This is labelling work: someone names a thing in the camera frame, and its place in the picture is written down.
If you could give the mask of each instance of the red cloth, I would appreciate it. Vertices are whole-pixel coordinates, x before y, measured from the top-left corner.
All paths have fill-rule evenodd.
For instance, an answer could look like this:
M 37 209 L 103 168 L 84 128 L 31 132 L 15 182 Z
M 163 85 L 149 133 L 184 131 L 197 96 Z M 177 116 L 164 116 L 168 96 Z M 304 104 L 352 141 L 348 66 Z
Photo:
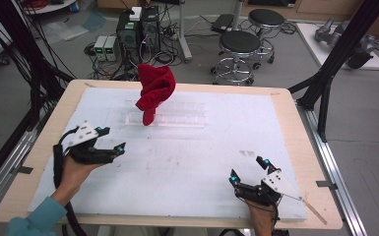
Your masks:
M 138 74 L 143 89 L 136 106 L 144 111 L 143 124 L 148 126 L 155 120 L 156 108 L 174 92 L 176 80 L 167 66 L 156 68 L 141 64 L 138 66 Z

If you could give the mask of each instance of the human hand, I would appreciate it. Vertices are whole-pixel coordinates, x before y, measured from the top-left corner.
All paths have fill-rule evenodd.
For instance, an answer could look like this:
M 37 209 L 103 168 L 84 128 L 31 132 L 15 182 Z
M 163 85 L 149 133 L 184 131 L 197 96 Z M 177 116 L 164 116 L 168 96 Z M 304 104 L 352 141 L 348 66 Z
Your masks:
M 60 186 L 51 195 L 51 198 L 60 205 L 67 205 L 79 192 L 81 185 L 85 182 L 91 172 L 104 164 L 81 164 L 67 155 L 64 161 L 63 176 Z
M 251 221 L 256 236 L 271 236 L 273 227 L 274 209 L 272 206 L 263 206 L 246 201 L 250 210 Z

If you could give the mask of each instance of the black pole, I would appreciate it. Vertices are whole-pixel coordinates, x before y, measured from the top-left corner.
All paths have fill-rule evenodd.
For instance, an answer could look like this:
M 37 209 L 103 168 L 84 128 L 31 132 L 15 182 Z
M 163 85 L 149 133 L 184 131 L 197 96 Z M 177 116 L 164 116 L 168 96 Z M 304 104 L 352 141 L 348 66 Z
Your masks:
M 379 0 L 364 0 L 321 69 L 310 79 L 289 88 L 294 93 L 308 87 L 305 95 L 297 101 L 299 106 L 308 110 L 312 110 L 315 102 L 322 96 L 318 134 L 324 142 L 327 141 L 325 131 L 331 83 L 378 16 Z

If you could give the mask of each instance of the teal sleeve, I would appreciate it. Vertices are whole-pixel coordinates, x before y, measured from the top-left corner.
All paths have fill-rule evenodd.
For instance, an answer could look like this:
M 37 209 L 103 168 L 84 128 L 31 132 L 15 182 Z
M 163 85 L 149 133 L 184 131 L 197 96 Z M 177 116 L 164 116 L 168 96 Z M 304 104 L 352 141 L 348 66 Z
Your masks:
M 27 218 L 16 217 L 11 219 L 6 235 L 55 235 L 50 230 L 66 212 L 62 205 L 47 197 Z

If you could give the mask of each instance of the black stool seat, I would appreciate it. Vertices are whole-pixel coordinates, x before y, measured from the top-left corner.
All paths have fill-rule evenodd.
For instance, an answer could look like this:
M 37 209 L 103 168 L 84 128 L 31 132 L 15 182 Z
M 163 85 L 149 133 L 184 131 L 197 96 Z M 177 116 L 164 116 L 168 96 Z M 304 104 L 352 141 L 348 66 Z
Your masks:
M 248 14 L 248 21 L 256 27 L 278 27 L 284 23 L 284 17 L 272 10 L 256 9 Z
M 220 37 L 220 44 L 234 53 L 252 53 L 260 47 L 260 40 L 249 32 L 233 30 Z

